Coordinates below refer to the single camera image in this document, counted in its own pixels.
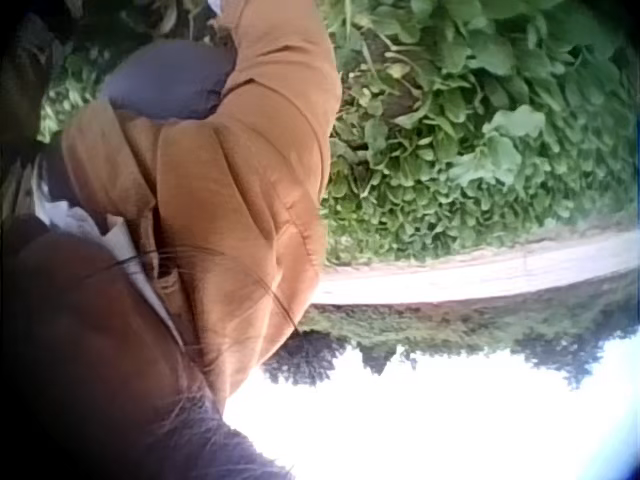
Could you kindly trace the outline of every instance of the person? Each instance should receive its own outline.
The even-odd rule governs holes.
[[[45,34],[3,58],[5,435],[21,476],[289,476],[222,413],[318,282],[340,82],[313,0],[226,0],[218,25],[236,56],[135,54],[44,148],[50,24],[32,12],[20,31]]]

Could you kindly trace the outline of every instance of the sky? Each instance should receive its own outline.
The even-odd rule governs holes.
[[[605,480],[640,451],[640,335],[607,343],[577,391],[507,353],[394,361],[380,377],[357,351],[336,365],[316,388],[256,371],[225,419],[299,480]]]

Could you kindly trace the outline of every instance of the orange jacket sleeve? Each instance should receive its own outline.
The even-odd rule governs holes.
[[[160,126],[96,102],[63,136],[82,205],[124,217],[139,251],[173,253],[152,255],[148,273],[193,327],[187,343],[221,408],[317,285],[340,101],[312,0],[229,0],[223,12],[238,59],[216,114]]]

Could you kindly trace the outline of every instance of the treeline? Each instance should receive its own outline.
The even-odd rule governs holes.
[[[604,344],[638,332],[637,273],[510,299],[451,305],[315,306],[264,370],[274,383],[317,385],[348,346],[380,375],[399,353],[460,356],[508,350],[578,388]]]

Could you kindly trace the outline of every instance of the road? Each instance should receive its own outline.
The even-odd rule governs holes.
[[[313,303],[438,303],[536,292],[638,268],[639,246],[634,230],[483,250],[420,266],[336,267],[323,275]]]

